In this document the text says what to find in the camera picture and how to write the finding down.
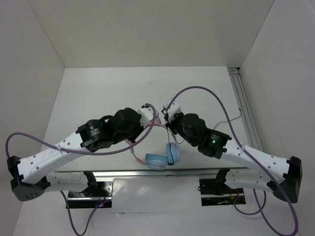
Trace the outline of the pink blue cat-ear headphones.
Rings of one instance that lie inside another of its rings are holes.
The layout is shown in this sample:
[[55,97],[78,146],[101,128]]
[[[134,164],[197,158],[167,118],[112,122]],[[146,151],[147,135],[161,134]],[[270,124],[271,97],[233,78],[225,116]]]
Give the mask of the pink blue cat-ear headphones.
[[162,171],[165,169],[166,166],[173,166],[181,161],[182,159],[181,149],[177,141],[176,135],[173,134],[172,131],[170,131],[165,125],[161,123],[159,117],[155,119],[154,126],[164,128],[167,131],[168,143],[166,144],[165,147],[166,155],[147,153],[145,155],[145,160],[143,161],[137,157],[137,155],[134,152],[134,148],[131,148],[129,151],[138,163],[152,170]]

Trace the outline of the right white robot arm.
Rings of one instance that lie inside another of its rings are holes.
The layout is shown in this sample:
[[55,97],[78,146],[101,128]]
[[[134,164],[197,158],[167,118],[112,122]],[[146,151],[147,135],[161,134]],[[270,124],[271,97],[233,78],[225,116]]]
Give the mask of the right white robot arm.
[[232,188],[252,188],[269,191],[284,201],[298,201],[301,180],[302,161],[292,156],[290,158],[276,157],[237,143],[228,134],[210,129],[197,114],[165,115],[166,126],[182,137],[192,147],[207,157],[231,161],[248,169],[255,170],[250,175],[231,169],[219,170],[215,188],[221,193]]

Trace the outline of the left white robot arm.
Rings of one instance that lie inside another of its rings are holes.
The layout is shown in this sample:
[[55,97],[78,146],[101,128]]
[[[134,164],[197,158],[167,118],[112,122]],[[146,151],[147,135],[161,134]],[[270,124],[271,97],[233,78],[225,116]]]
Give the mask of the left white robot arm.
[[21,202],[33,200],[48,191],[75,191],[92,196],[98,183],[91,171],[59,173],[57,168],[85,155],[98,155],[125,140],[136,144],[136,138],[149,125],[155,112],[149,107],[138,111],[118,110],[113,116],[92,119],[78,127],[69,137],[27,158],[11,156],[7,160],[13,179],[11,189]]

